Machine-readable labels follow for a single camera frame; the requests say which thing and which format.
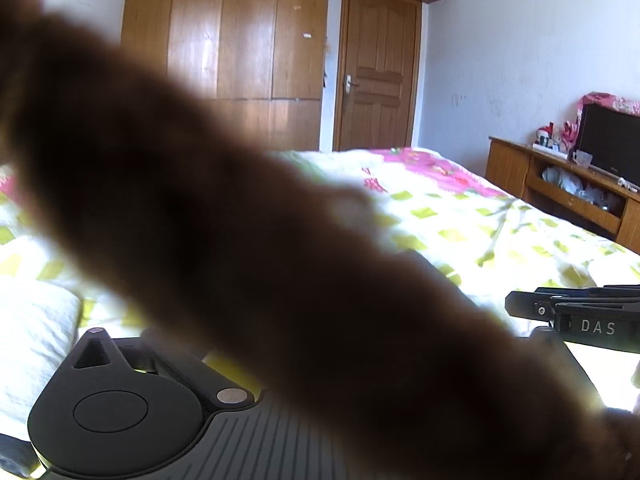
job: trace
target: floral bedding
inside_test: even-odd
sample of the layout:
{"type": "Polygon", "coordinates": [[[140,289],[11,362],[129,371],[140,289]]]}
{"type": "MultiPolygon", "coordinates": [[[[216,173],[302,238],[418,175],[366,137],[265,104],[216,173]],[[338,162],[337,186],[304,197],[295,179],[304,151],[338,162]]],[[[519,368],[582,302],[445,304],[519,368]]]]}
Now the floral bedding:
{"type": "Polygon", "coordinates": [[[429,150],[285,153],[315,180],[369,190],[385,242],[416,250],[518,334],[512,290],[640,283],[640,256],[543,213],[429,150]]]}
{"type": "MultiPolygon", "coordinates": [[[[278,158],[305,178],[366,189],[376,203],[382,243],[423,254],[481,308],[517,333],[504,298],[537,286],[640,283],[640,256],[569,222],[538,211],[428,150],[285,152],[278,158]]],[[[76,272],[34,234],[0,173],[0,274],[68,288],[83,302],[80,331],[103,326],[112,336],[139,333],[131,305],[76,272]]]]}

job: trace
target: pillow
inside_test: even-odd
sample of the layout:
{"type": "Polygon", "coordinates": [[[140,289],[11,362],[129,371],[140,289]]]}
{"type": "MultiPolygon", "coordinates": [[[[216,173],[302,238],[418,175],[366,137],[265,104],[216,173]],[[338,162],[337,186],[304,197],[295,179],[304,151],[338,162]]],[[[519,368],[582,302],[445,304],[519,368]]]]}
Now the pillow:
{"type": "Polygon", "coordinates": [[[64,288],[0,276],[0,433],[28,440],[27,417],[76,337],[80,301],[64,288]]]}

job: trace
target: wooden door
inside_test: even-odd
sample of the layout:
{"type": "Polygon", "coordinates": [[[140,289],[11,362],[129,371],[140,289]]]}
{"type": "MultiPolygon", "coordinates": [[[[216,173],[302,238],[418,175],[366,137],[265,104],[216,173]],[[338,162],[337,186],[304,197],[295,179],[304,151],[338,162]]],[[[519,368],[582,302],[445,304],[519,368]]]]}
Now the wooden door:
{"type": "Polygon", "coordinates": [[[407,146],[414,119],[420,3],[345,0],[343,9],[345,4],[334,148],[407,146]]]}

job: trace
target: tv screen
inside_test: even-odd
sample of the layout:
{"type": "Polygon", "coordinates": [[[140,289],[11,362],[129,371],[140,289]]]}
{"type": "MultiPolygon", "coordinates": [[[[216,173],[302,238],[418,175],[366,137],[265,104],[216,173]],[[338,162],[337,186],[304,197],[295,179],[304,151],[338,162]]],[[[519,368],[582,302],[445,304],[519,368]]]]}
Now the tv screen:
{"type": "Polygon", "coordinates": [[[586,105],[575,146],[593,155],[592,166],[640,185],[640,117],[586,105]]]}

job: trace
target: wooden wardrobe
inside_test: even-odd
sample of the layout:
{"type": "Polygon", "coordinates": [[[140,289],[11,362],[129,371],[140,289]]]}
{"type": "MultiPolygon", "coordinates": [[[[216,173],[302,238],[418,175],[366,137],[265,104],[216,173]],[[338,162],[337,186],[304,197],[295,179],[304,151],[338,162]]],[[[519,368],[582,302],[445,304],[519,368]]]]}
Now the wooden wardrobe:
{"type": "Polygon", "coordinates": [[[317,150],[327,0],[126,0],[122,46],[269,149],[317,150]]]}

